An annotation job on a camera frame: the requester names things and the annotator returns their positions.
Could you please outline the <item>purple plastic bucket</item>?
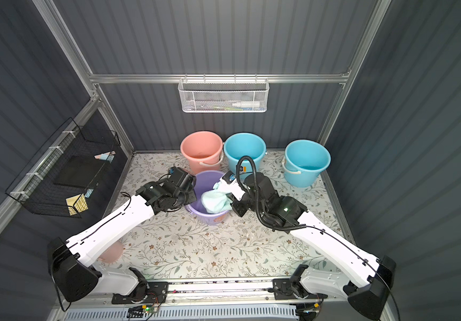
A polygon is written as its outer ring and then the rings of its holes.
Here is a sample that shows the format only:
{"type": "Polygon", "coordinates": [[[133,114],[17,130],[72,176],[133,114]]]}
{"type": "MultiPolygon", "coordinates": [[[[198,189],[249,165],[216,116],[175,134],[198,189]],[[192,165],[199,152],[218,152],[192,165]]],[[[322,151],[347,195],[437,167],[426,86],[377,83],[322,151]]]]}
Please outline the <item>purple plastic bucket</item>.
{"type": "Polygon", "coordinates": [[[202,223],[209,226],[215,226],[218,223],[222,223],[225,217],[230,211],[223,211],[217,214],[207,213],[201,202],[201,196],[204,192],[210,191],[216,183],[220,182],[220,179],[224,175],[221,171],[203,171],[196,175],[196,184],[194,191],[197,200],[190,205],[186,205],[185,209],[196,216],[202,223]]]}

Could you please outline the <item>light green cloth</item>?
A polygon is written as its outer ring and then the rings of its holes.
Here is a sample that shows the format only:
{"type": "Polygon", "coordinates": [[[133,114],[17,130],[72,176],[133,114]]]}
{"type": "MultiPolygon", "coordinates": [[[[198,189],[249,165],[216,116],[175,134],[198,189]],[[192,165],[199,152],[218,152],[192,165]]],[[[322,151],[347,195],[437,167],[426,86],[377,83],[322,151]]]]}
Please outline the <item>light green cloth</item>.
{"type": "Polygon", "coordinates": [[[207,213],[217,214],[232,209],[232,201],[227,196],[223,183],[216,183],[210,191],[201,196],[201,202],[207,213]]]}

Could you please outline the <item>pink plastic bucket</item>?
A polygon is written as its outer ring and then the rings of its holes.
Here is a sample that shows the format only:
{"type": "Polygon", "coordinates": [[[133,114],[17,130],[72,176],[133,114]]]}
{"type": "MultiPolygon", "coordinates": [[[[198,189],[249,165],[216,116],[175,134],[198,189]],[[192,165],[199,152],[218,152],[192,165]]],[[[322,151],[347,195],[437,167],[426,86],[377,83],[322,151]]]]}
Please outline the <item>pink plastic bucket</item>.
{"type": "Polygon", "coordinates": [[[188,135],[180,145],[194,174],[203,171],[219,171],[223,161],[222,139],[214,132],[198,131],[188,135]]]}

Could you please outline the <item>blue bucket white handle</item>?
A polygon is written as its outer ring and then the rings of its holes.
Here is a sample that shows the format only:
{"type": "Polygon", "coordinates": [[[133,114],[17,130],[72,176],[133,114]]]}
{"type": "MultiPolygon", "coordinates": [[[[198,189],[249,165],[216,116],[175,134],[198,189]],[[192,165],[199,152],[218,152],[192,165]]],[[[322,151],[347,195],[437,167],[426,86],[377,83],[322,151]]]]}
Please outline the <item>blue bucket white handle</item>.
{"type": "Polygon", "coordinates": [[[286,181],[293,187],[310,187],[331,164],[329,151],[311,140],[294,140],[282,160],[286,181]]]}

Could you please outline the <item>blue bucket with label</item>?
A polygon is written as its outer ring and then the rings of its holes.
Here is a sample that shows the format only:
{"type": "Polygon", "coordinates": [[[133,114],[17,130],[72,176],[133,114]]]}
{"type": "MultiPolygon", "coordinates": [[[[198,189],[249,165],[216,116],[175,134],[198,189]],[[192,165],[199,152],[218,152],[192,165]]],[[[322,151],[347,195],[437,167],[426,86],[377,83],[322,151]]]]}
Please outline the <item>blue bucket with label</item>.
{"type": "Polygon", "coordinates": [[[259,171],[266,155],[266,143],[255,134],[240,132],[225,141],[223,151],[233,174],[237,174],[237,163],[243,156],[252,158],[259,171]]]}

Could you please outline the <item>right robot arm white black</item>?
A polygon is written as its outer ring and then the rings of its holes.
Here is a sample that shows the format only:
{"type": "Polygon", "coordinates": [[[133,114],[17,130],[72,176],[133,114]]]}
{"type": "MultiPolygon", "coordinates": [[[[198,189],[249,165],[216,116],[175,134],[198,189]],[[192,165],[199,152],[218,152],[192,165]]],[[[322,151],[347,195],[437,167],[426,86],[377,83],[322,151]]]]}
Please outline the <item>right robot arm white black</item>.
{"type": "Polygon", "coordinates": [[[301,264],[290,277],[293,296],[304,299],[323,295],[344,298],[365,318],[380,320],[390,300],[396,263],[388,256],[377,258],[334,232],[307,206],[293,197],[282,196],[262,173],[241,180],[232,172],[221,178],[225,193],[239,216],[248,210],[272,231],[297,238],[332,262],[342,277],[322,275],[301,264]]]}

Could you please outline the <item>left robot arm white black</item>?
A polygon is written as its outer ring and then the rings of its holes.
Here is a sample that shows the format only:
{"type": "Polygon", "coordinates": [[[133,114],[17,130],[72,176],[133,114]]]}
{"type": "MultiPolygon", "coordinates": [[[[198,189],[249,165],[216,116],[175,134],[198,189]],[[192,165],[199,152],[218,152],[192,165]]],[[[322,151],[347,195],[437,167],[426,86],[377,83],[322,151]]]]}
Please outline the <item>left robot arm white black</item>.
{"type": "Polygon", "coordinates": [[[97,265],[102,254],[127,232],[159,213],[178,211],[197,200],[195,175],[171,167],[158,181],[140,187],[114,212],[85,231],[47,246],[48,273],[60,301],[76,302],[90,294],[117,294],[134,302],[149,296],[146,278],[135,268],[97,265]]]}

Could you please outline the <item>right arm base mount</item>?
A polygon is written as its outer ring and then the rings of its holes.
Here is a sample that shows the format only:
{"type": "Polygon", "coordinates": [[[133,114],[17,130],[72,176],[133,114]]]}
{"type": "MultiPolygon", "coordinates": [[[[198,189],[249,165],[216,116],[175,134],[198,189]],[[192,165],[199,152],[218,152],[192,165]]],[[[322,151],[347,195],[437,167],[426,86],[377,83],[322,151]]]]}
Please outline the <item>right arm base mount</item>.
{"type": "Polygon", "coordinates": [[[309,266],[301,264],[295,270],[290,278],[277,278],[273,280],[273,287],[268,288],[267,292],[273,293],[276,300],[304,300],[304,299],[317,299],[324,300],[328,298],[327,294],[316,293],[311,294],[301,284],[302,273],[309,266]]]}

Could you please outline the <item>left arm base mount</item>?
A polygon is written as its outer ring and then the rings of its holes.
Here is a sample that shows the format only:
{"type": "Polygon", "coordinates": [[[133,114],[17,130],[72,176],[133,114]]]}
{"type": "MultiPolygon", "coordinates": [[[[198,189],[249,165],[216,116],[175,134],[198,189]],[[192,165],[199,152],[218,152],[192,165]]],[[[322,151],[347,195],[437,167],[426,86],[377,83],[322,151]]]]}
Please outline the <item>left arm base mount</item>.
{"type": "Polygon", "coordinates": [[[127,296],[114,294],[112,304],[161,304],[166,300],[169,283],[149,282],[138,269],[131,267],[129,270],[138,278],[138,285],[127,296]]]}

